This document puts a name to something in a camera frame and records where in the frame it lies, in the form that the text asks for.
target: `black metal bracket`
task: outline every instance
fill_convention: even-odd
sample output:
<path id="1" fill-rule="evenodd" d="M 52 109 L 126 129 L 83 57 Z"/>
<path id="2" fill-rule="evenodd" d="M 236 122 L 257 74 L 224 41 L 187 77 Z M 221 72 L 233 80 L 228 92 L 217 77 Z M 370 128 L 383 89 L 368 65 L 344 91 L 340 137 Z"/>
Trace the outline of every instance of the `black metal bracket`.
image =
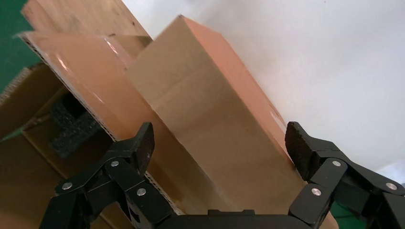
<path id="1" fill-rule="evenodd" d="M 99 163 L 56 187 L 40 228 L 88 229 L 103 208 L 118 202 L 138 229 L 317 229 L 337 201 L 367 219 L 367 228 L 405 229 L 403 186 L 352 162 L 296 122 L 288 124 L 286 147 L 308 181 L 288 215 L 209 210 L 177 216 L 144 178 L 154 149 L 152 124 L 144 123 L 134 138 L 114 143 Z"/>
<path id="2" fill-rule="evenodd" d="M 135 137 L 114 143 L 96 165 L 55 188 L 56 197 L 40 228 L 90 228 L 90 222 L 114 202 L 136 228 L 156 228 L 174 213 L 144 178 L 154 146 L 151 123 L 144 123 Z"/>
<path id="3" fill-rule="evenodd" d="M 333 142 L 309 136 L 297 122 L 288 124 L 285 140 L 291 160 L 309 183 L 291 205 L 291 215 L 308 218 L 305 222 L 316 228 L 316 220 L 323 220 L 323 208 L 329 210 L 331 203 L 337 201 L 366 220 L 367 228 L 405 228 L 403 217 L 396 216 L 405 212 L 402 185 L 352 162 Z M 308 187 L 322 195 L 313 195 Z M 299 206 L 309 204 L 306 198 L 312 198 L 311 203 L 317 206 L 312 216 L 299 210 Z"/>

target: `open cardboard box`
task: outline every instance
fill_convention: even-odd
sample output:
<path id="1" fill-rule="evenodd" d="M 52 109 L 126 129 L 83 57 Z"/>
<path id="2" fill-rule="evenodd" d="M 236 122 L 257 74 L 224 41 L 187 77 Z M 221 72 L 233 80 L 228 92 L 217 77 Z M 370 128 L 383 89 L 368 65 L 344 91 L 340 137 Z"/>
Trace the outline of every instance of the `open cardboard box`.
<path id="1" fill-rule="evenodd" d="M 0 228 L 38 228 L 57 183 L 97 162 L 113 142 L 100 131 L 65 159 L 50 148 L 61 131 L 50 110 L 65 93 L 65 86 L 41 63 L 24 69 L 0 98 L 0 137 L 22 127 L 22 135 L 0 143 L 0 164 L 8 162 L 0 178 Z M 92 228 L 132 226 L 119 206 L 111 205 Z"/>

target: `cardboard box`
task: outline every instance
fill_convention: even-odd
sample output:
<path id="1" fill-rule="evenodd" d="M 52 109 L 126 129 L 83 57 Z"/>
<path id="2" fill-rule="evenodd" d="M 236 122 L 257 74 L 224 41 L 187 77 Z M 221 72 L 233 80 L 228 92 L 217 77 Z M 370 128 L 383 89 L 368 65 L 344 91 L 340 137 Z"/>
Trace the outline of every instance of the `cardboard box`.
<path id="1" fill-rule="evenodd" d="M 0 143 L 0 228 L 37 229 L 61 177 L 22 136 Z M 102 218 L 92 228 L 111 228 Z"/>
<path id="2" fill-rule="evenodd" d="M 126 66 L 141 50 L 135 47 L 144 48 L 148 37 L 43 32 L 22 37 L 113 139 L 131 138 L 143 122 L 152 122 L 156 144 L 148 173 L 176 210 L 188 214 L 236 210 L 126 77 Z"/>
<path id="3" fill-rule="evenodd" d="M 0 228 L 38 228 L 57 183 L 96 163 L 113 142 L 99 132 L 66 159 L 49 147 L 61 131 L 49 111 L 67 92 L 49 67 L 39 64 L 23 70 L 0 96 L 0 130 L 7 130 L 2 134 L 23 128 L 22 135 L 0 143 Z M 93 227 L 132 228 L 118 205 L 106 208 Z"/>
<path id="4" fill-rule="evenodd" d="M 234 209 L 288 213 L 305 183 L 284 122 L 220 34 L 179 16 L 128 77 Z"/>

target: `wooden board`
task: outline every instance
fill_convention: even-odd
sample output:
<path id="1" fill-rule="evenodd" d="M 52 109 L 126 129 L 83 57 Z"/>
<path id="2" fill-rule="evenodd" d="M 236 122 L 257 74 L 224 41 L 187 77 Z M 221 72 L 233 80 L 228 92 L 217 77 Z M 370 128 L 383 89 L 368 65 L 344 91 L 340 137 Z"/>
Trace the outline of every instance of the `wooden board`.
<path id="1" fill-rule="evenodd" d="M 0 228 L 37 229 L 62 178 L 22 136 L 0 143 Z M 111 228 L 98 218 L 92 229 Z"/>
<path id="2" fill-rule="evenodd" d="M 237 209 L 288 213 L 305 183 L 285 151 L 283 124 L 220 34 L 180 16 L 127 75 Z"/>
<path id="3" fill-rule="evenodd" d="M 37 31 L 148 36 L 121 0 L 28 0 L 21 12 Z"/>

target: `green surface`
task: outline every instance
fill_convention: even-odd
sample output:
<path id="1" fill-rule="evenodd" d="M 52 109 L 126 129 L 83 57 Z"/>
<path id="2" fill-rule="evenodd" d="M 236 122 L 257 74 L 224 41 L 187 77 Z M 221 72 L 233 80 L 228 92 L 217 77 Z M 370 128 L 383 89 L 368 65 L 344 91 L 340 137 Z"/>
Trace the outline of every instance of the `green surface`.
<path id="1" fill-rule="evenodd" d="M 351 212 L 334 203 L 331 208 L 333 217 L 340 229 L 364 229 L 366 224 L 359 221 Z"/>
<path id="2" fill-rule="evenodd" d="M 23 67 L 40 61 L 39 57 L 16 36 L 32 27 L 20 13 L 27 0 L 0 0 L 0 93 Z"/>

